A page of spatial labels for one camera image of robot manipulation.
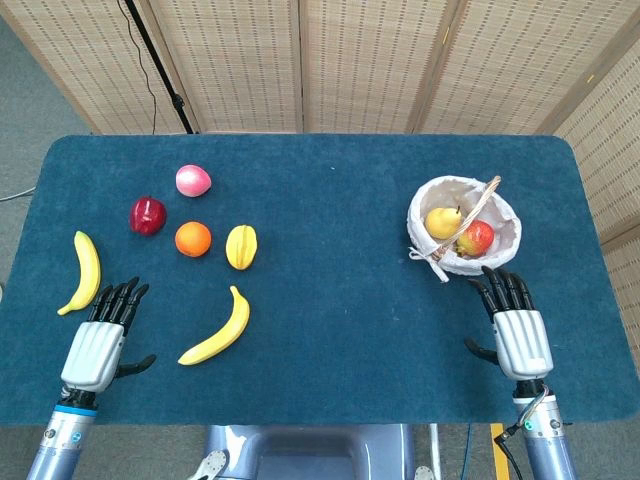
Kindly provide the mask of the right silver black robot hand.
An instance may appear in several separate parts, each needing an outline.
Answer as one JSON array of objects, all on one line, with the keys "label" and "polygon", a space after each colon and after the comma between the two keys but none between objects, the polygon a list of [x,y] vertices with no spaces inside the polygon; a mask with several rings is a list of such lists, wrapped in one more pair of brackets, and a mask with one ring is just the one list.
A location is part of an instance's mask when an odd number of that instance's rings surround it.
[{"label": "right silver black robot hand", "polygon": [[471,279],[488,314],[495,340],[493,350],[466,338],[466,348],[477,358],[500,367],[519,388],[539,392],[543,379],[554,368],[541,313],[524,280],[503,268],[482,272],[489,283]]}]

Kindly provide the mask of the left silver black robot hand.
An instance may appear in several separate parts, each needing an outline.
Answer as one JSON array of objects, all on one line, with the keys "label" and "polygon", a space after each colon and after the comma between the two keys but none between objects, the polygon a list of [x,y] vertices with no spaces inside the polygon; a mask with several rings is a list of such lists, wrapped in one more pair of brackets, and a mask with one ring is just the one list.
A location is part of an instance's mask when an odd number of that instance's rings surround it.
[{"label": "left silver black robot hand", "polygon": [[121,362],[138,305],[149,289],[147,284],[138,282],[134,277],[98,293],[87,320],[75,333],[62,369],[64,398],[77,392],[102,393],[114,380],[142,373],[155,362],[154,354],[135,363]]}]

